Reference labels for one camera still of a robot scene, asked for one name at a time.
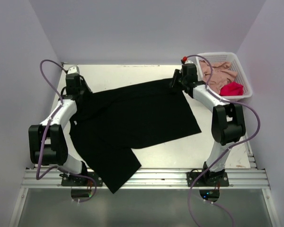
red object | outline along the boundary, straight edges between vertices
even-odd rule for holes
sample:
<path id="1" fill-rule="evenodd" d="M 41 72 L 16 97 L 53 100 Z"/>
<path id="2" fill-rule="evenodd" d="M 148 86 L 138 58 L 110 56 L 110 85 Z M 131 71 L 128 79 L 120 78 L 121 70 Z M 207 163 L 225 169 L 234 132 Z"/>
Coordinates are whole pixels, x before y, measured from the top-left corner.
<path id="1" fill-rule="evenodd" d="M 222 87 L 221 96 L 241 96 L 243 95 L 243 85 L 236 82 L 231 82 Z"/>

gray wall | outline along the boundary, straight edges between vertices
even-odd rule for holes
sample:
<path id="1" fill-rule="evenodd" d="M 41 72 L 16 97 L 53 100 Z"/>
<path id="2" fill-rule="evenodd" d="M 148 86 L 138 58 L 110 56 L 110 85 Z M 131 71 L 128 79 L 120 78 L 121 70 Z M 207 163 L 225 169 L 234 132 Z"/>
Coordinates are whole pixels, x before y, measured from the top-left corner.
<path id="1" fill-rule="evenodd" d="M 70 63 L 179 63 L 239 49 L 265 0 L 30 0 Z"/>
<path id="2" fill-rule="evenodd" d="M 251 142 L 256 161 L 266 168 L 284 226 L 284 0 L 267 0 L 251 27 L 238 57 L 249 76 L 262 129 Z M 249 134 L 256 120 L 246 112 Z"/>
<path id="3" fill-rule="evenodd" d="M 28 0 L 0 0 L 0 227 L 9 224 L 29 163 L 28 128 L 52 105 L 39 72 L 44 58 L 57 61 Z M 57 67 L 47 65 L 46 73 L 57 85 Z"/>

folded clothing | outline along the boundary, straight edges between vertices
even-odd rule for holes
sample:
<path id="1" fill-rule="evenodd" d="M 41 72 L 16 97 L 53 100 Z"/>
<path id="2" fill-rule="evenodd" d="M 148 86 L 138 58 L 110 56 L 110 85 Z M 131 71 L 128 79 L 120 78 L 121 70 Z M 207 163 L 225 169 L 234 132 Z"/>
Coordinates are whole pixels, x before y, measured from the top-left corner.
<path id="1" fill-rule="evenodd" d="M 115 193 L 140 167 L 131 148 L 200 133 L 171 79 L 92 93 L 71 118 L 70 136 L 84 161 Z"/>
<path id="2" fill-rule="evenodd" d="M 241 96 L 243 95 L 243 85 L 238 84 L 236 82 L 232 82 L 230 84 L 222 87 L 221 96 Z"/>
<path id="3" fill-rule="evenodd" d="M 203 81 L 207 82 L 210 77 L 210 67 L 204 60 L 200 61 L 203 73 Z M 231 71 L 231 63 L 228 61 L 212 63 L 213 76 L 208 85 L 217 94 L 220 94 L 222 87 L 233 82 L 237 77 L 237 72 Z"/>

black t-shirt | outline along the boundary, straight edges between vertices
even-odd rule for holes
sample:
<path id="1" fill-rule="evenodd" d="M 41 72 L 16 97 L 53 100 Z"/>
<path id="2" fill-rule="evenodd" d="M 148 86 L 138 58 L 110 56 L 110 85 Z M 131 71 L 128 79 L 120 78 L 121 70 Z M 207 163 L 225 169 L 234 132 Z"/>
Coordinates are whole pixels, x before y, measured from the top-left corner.
<path id="1" fill-rule="evenodd" d="M 76 151 L 115 193 L 140 167 L 132 152 L 201 130 L 171 79 L 90 93 L 71 118 Z"/>

plastic basket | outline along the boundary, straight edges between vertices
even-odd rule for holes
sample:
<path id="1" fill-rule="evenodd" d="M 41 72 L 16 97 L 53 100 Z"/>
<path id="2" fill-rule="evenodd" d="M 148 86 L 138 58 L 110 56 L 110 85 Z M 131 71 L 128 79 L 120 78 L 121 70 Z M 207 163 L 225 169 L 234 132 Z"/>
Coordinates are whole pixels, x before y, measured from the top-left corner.
<path id="1" fill-rule="evenodd" d="M 205 57 L 210 63 L 229 61 L 231 62 L 230 70 L 238 72 L 238 75 L 235 78 L 235 82 L 243 85 L 243 95 L 242 96 L 223 96 L 224 98 L 228 100 L 237 101 L 237 100 L 248 98 L 252 96 L 252 90 L 251 90 L 250 84 L 247 81 L 244 70 L 236 54 L 231 53 L 231 52 L 212 52 L 212 53 L 199 53 L 198 55 Z M 203 73 L 202 73 L 200 63 L 199 63 L 199 61 L 202 59 L 196 58 L 196 60 L 197 60 L 196 63 L 198 66 L 198 73 L 199 73 L 199 76 L 202 78 Z"/>

